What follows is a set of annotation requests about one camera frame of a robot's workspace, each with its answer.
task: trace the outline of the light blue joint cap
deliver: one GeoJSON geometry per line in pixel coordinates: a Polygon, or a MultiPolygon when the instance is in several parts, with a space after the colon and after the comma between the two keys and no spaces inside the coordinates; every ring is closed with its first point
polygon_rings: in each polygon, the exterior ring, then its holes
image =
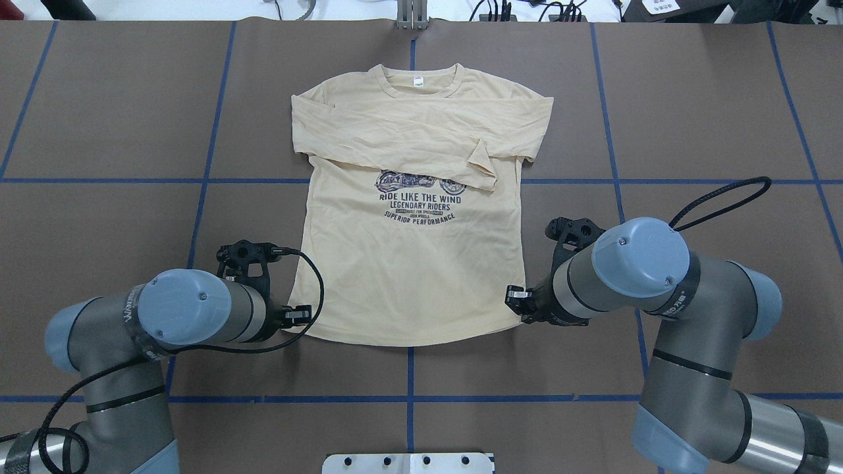
{"type": "Polygon", "coordinates": [[[632,444],[642,456],[677,474],[703,474],[708,467],[708,458],[641,405],[632,427],[632,444]]]}
{"type": "Polygon", "coordinates": [[[132,474],[179,474],[179,447],[175,439],[132,474]]]}
{"type": "Polygon", "coordinates": [[[231,313],[231,293],[211,273],[183,268],[160,273],[141,292],[137,318],[150,336],[178,346],[206,341],[231,313]]]}
{"type": "Polygon", "coordinates": [[[634,218],[600,235],[591,263],[617,293],[651,298],[673,291],[685,278],[690,253],[682,235],[664,221],[634,218]]]}
{"type": "Polygon", "coordinates": [[[97,298],[89,299],[84,303],[74,304],[69,308],[59,311],[50,320],[47,325],[47,331],[44,333],[44,349],[53,359],[53,364],[65,372],[78,372],[79,370],[73,367],[70,362],[70,352],[67,348],[70,342],[70,331],[73,329],[73,323],[79,317],[79,313],[88,306],[88,303],[97,298]]]}
{"type": "Polygon", "coordinates": [[[776,282],[765,274],[750,270],[736,261],[729,261],[729,263],[734,263],[740,267],[746,273],[746,276],[749,277],[752,288],[755,290],[755,302],[758,305],[755,326],[752,328],[752,332],[744,339],[747,341],[763,339],[773,331],[773,326],[781,318],[781,291],[776,286],[776,282]]]}

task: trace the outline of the brown table surface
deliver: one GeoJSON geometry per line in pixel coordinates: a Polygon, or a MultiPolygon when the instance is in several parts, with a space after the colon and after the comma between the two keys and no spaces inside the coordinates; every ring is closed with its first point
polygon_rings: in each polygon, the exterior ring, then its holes
{"type": "MultiPolygon", "coordinates": [[[[289,96],[378,63],[460,62],[556,97],[524,171],[529,283],[550,265],[554,217],[670,219],[772,177],[685,238],[784,295],[733,385],[843,419],[840,44],[843,28],[782,24],[2,22],[0,434],[35,427],[77,381],[42,347],[59,309],[173,267],[213,271],[239,239],[299,245],[311,169],[289,96]]],[[[271,268],[277,299],[294,267],[271,268]]],[[[630,435],[657,330],[620,310],[410,350],[305,338],[186,353],[163,370],[187,473],[317,473],[330,453],[407,450],[493,452],[501,473],[656,473],[630,435]]],[[[56,424],[82,419],[74,401],[56,424]]]]}

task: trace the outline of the metal bracket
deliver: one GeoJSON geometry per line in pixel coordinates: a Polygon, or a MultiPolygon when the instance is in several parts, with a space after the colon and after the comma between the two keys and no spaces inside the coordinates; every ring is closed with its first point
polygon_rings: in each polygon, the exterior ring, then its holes
{"type": "Polygon", "coordinates": [[[398,0],[399,30],[427,29],[427,0],[398,0]]]}

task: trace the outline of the metal plate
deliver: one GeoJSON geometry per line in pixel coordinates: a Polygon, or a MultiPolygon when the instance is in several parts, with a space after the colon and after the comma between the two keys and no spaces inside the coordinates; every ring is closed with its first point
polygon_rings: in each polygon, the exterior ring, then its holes
{"type": "Polygon", "coordinates": [[[494,474],[495,456],[485,453],[330,455],[322,474],[494,474]]]}

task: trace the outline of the sticker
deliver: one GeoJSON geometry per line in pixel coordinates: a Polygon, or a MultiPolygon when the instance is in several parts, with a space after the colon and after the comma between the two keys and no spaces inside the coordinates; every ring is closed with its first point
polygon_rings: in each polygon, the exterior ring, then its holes
{"type": "Polygon", "coordinates": [[[652,15],[673,12],[679,9],[676,0],[642,0],[644,8],[652,15]]]}
{"type": "Polygon", "coordinates": [[[374,186],[386,204],[384,217],[409,225],[439,225],[456,219],[463,201],[460,194],[465,191],[464,184],[453,180],[388,170],[381,171],[374,186]],[[437,180],[444,194],[433,187],[437,180]]]}

